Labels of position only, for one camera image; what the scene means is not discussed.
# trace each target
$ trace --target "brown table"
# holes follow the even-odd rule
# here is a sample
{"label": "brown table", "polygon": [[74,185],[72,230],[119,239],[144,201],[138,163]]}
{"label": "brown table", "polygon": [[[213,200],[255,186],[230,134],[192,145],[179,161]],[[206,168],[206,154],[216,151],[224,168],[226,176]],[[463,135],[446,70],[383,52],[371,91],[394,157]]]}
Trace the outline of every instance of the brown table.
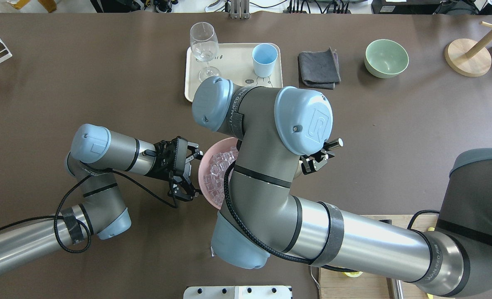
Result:
{"label": "brown table", "polygon": [[[195,124],[183,96],[189,28],[198,21],[212,23],[220,42],[278,44],[285,85],[298,84],[300,51],[337,49],[342,83],[323,92],[332,137],[345,147],[320,173],[298,178],[295,195],[359,214],[439,209],[456,156],[492,147],[492,68],[466,78],[442,54],[451,40],[483,36],[480,20],[492,17],[0,14],[0,36],[14,53],[0,65],[0,226],[55,211],[75,184],[62,161],[83,123],[148,142],[181,135],[206,149],[224,138]],[[408,51],[400,76],[365,70],[364,49],[378,38]],[[165,194],[164,182],[137,179]],[[216,210],[203,197],[173,211],[118,181],[129,231],[4,274],[0,298],[181,298],[187,286],[219,284],[290,284],[294,298],[317,297],[305,265],[271,257],[263,269],[243,270],[211,258]],[[492,290],[477,298],[489,297]]]}

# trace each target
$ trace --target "tray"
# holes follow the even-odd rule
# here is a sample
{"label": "tray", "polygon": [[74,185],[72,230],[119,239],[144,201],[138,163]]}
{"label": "tray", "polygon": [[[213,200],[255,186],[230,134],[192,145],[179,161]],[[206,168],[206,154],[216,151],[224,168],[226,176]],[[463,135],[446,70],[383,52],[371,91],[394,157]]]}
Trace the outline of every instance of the tray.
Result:
{"label": "tray", "polygon": [[[281,72],[281,51],[275,44],[270,43],[278,49],[278,60],[272,75],[267,78],[257,77],[253,71],[251,52],[259,43],[237,43],[219,44],[218,55],[209,62],[220,70],[220,76],[233,81],[241,86],[265,86],[283,87],[283,74]],[[187,67],[185,68],[185,98],[192,102],[194,93],[200,85],[198,73],[206,63],[198,61],[192,55],[191,47],[187,49]]]}

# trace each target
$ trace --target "wooden stand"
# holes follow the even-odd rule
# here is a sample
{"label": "wooden stand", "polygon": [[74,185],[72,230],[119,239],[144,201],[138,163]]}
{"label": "wooden stand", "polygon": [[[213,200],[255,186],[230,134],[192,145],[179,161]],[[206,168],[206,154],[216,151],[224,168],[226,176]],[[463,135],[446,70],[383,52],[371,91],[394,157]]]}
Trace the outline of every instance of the wooden stand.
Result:
{"label": "wooden stand", "polygon": [[[492,24],[486,22],[480,24],[492,29]],[[471,77],[482,76],[492,66],[492,57],[486,49],[491,41],[492,30],[479,42],[468,38],[454,40],[445,47],[445,60],[459,74]]]}

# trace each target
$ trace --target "light blue joint cap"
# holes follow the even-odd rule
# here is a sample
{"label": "light blue joint cap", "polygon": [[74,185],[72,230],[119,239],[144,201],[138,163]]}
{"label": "light blue joint cap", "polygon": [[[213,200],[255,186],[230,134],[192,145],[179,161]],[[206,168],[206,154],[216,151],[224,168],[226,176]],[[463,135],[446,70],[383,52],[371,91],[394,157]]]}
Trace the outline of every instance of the light blue joint cap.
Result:
{"label": "light blue joint cap", "polygon": [[244,237],[220,212],[217,213],[211,246],[218,257],[244,269],[259,269],[270,257],[268,252]]}
{"label": "light blue joint cap", "polygon": [[105,127],[86,123],[79,127],[71,144],[71,155],[84,163],[95,163],[108,151],[111,132]]}
{"label": "light blue joint cap", "polygon": [[274,118],[281,141],[296,155],[318,152],[329,139],[333,111],[318,91],[288,86],[275,101]]}
{"label": "light blue joint cap", "polygon": [[219,76],[205,79],[194,94],[192,116],[196,123],[216,132],[226,118],[233,82]]}
{"label": "light blue joint cap", "polygon": [[458,155],[455,164],[453,165],[453,169],[449,172],[449,176],[464,165],[490,159],[492,159],[492,147],[470,149],[469,151]]}
{"label": "light blue joint cap", "polygon": [[124,212],[122,212],[117,219],[113,220],[110,225],[97,235],[100,240],[109,239],[125,232],[130,226],[132,226],[132,219],[130,219],[130,214],[128,214],[128,208],[125,208]]}

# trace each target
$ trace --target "power strip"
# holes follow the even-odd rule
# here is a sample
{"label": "power strip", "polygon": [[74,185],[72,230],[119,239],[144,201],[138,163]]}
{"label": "power strip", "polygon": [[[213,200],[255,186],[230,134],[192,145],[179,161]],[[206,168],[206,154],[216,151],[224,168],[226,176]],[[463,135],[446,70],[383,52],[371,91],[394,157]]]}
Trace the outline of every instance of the power strip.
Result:
{"label": "power strip", "polygon": [[291,286],[188,287],[183,299],[292,299]]}

